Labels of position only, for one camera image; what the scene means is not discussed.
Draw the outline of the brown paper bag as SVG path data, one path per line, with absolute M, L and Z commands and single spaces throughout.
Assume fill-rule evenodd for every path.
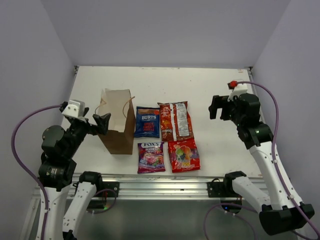
M 136 116 L 133 106 L 134 97 L 129 89 L 101 91 L 97 114 L 110 114 L 108 131 L 99 134 L 105 148 L 112 155 L 132 155 Z

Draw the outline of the red Doritos chips bag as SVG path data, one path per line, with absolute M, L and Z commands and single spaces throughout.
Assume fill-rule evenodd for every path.
M 160 111 L 160 133 L 164 142 L 180 142 L 194 138 L 188 102 L 157 103 Z

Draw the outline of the blue Burts chips bag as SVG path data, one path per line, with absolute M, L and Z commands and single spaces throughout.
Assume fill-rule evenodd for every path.
M 135 138 L 160 137 L 160 109 L 156 107 L 136 107 Z

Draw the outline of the purple Fox's candy bag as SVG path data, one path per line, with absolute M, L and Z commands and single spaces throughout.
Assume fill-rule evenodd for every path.
M 165 172 L 164 142 L 138 143 L 138 174 Z

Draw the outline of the red fruit candy bag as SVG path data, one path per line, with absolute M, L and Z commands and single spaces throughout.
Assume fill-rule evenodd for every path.
M 200 155 L 193 138 L 184 141 L 169 141 L 168 156 L 172 173 L 183 173 L 201 169 Z

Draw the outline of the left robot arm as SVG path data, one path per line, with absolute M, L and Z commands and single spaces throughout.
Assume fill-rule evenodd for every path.
M 80 176 L 75 197 L 66 208 L 77 165 L 73 157 L 86 135 L 107 133 L 111 114 L 94 114 L 95 124 L 91 124 L 85 117 L 89 109 L 79 102 L 64 102 L 58 108 L 70 126 L 63 129 L 52 125 L 42 134 L 38 170 L 41 202 L 36 235 L 40 240 L 75 240 L 91 198 L 104 190 L 101 174 L 85 171 Z

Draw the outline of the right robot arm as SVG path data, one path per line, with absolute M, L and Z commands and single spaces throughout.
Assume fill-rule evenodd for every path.
M 240 195 L 258 213 L 264 231 L 270 235 L 294 231 L 304 227 L 314 214 L 297 194 L 286 174 L 281 160 L 272 148 L 274 135 L 270 127 L 260 120 L 259 98 L 250 93 L 229 98 L 215 95 L 209 106 L 209 117 L 236 125 L 238 137 L 258 165 L 267 187 L 264 193 L 242 171 L 227 173 L 223 179 L 223 192 L 227 196 Z

